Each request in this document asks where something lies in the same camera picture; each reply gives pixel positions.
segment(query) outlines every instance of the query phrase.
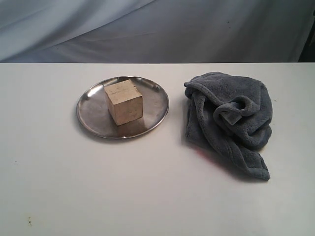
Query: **wooden block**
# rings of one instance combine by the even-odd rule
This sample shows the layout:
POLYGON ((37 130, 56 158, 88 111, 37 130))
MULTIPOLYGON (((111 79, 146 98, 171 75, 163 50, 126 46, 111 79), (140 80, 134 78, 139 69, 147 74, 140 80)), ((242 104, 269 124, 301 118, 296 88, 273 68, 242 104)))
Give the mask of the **wooden block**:
POLYGON ((116 125, 126 124, 142 117, 142 95, 131 80, 106 86, 104 90, 109 113, 116 125))

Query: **gray towel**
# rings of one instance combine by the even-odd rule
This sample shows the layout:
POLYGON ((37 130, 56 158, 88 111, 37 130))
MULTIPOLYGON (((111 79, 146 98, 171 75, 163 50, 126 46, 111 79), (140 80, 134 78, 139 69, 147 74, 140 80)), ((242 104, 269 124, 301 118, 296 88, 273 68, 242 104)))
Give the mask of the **gray towel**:
POLYGON ((272 104, 266 86, 258 80, 207 73, 185 84, 191 99, 186 138, 211 146, 248 175, 270 178, 257 152, 271 135, 272 104))

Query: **white table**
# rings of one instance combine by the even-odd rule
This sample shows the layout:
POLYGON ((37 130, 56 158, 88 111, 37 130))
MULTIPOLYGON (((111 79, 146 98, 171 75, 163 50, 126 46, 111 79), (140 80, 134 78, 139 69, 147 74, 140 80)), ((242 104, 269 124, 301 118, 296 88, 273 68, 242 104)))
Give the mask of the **white table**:
POLYGON ((0 64, 0 74, 1 236, 315 235, 315 64, 0 64), (209 71, 266 84, 268 182, 183 140, 183 83, 209 71), (79 97, 123 75, 165 88, 166 119, 129 141, 87 135, 79 97))

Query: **round metal tray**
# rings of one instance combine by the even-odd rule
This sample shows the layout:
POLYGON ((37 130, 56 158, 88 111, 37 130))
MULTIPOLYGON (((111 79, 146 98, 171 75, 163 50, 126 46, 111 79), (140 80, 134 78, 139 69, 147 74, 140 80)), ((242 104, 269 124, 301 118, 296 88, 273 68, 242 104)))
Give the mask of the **round metal tray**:
POLYGON ((151 80, 122 76, 104 80, 88 89, 77 105, 80 123, 91 133, 108 139, 127 139, 145 134, 157 127, 165 118, 169 100, 165 90, 151 80), (104 87, 130 79, 143 97, 143 117, 127 124, 114 123, 105 100, 104 87))

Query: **white backdrop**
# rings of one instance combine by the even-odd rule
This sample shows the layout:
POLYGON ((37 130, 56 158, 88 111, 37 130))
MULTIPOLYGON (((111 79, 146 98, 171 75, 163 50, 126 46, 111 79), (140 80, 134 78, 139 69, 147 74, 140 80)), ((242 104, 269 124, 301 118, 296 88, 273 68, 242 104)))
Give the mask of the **white backdrop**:
POLYGON ((298 61, 314 9, 314 0, 0 0, 0 60, 298 61))

